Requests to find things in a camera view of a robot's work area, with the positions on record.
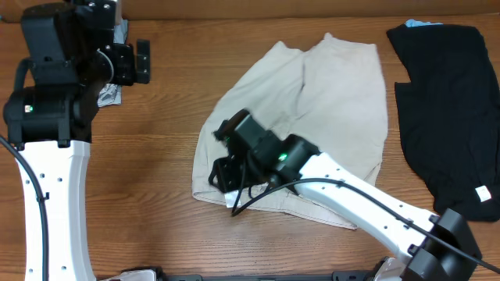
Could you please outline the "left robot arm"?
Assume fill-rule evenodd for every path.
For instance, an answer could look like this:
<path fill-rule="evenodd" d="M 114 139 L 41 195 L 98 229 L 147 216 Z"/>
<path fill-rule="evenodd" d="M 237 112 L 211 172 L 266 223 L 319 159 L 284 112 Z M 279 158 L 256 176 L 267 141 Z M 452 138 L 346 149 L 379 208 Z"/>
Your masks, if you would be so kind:
<path fill-rule="evenodd" d="M 46 3 L 21 17 L 29 55 L 3 109 L 1 142 L 22 179 L 28 280 L 95 278 L 85 183 L 98 96 L 151 79 L 149 42 L 115 42 L 121 19 L 118 1 Z"/>

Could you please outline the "beige khaki shorts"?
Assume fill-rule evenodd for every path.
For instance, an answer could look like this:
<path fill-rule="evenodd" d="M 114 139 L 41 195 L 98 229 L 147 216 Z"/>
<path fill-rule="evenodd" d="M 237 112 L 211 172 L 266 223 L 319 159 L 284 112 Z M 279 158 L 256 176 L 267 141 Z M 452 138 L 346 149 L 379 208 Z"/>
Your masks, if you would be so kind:
<path fill-rule="evenodd" d="M 376 182 L 388 111 L 375 44 L 325 34 L 304 52 L 277 42 L 217 102 L 203 124 L 192 169 L 195 199 L 234 205 L 210 174 L 213 163 L 227 156 L 214 132 L 242 109 L 279 138 L 303 137 L 361 180 Z"/>

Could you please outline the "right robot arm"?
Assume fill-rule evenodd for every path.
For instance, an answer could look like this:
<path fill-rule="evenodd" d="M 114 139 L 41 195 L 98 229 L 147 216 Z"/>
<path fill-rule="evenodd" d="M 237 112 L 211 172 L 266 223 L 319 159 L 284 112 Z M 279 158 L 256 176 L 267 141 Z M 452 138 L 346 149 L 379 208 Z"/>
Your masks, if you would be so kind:
<path fill-rule="evenodd" d="M 236 214 L 286 189 L 330 209 L 392 253 L 367 280 L 468 280 L 479 265 L 482 256 L 470 227 L 451 209 L 436 215 L 406 204 L 354 176 L 303 137 L 281 140 L 246 109 L 224 120 L 213 135 L 228 151 L 213 163 L 213 186 L 227 192 L 270 185 L 236 206 Z"/>

